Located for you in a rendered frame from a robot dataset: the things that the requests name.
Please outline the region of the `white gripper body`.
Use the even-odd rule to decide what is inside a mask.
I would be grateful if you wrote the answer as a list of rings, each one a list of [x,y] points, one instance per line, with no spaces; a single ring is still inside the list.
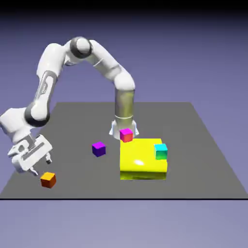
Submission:
[[[12,164],[17,172],[27,172],[52,149],[52,145],[43,135],[39,135],[35,141],[25,137],[12,147]]]

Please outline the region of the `small orange cube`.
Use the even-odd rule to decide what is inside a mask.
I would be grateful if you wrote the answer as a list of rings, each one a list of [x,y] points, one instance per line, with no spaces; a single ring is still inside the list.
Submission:
[[[45,172],[40,177],[41,185],[46,188],[53,188],[56,184],[56,174],[51,172]]]

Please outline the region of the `small purple cube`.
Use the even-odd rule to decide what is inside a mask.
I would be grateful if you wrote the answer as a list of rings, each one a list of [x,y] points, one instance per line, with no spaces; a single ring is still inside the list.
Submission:
[[[96,156],[96,157],[100,157],[102,155],[106,154],[106,146],[104,143],[102,142],[97,142],[92,144],[92,153]]]

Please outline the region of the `small magenta cube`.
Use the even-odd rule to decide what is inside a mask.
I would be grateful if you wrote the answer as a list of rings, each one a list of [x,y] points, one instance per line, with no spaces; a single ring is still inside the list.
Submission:
[[[133,131],[129,128],[120,130],[120,140],[123,142],[130,142],[133,139]]]

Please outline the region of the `small cyan cube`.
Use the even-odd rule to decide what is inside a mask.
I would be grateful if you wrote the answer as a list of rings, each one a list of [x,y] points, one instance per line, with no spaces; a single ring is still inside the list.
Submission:
[[[168,148],[166,144],[165,143],[155,144],[154,154],[155,154],[155,159],[166,160],[168,155]]]

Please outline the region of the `large yellow box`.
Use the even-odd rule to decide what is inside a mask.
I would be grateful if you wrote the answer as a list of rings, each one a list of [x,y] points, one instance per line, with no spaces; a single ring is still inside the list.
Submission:
[[[154,145],[161,139],[133,139],[120,142],[121,180],[165,180],[168,163],[155,159]]]

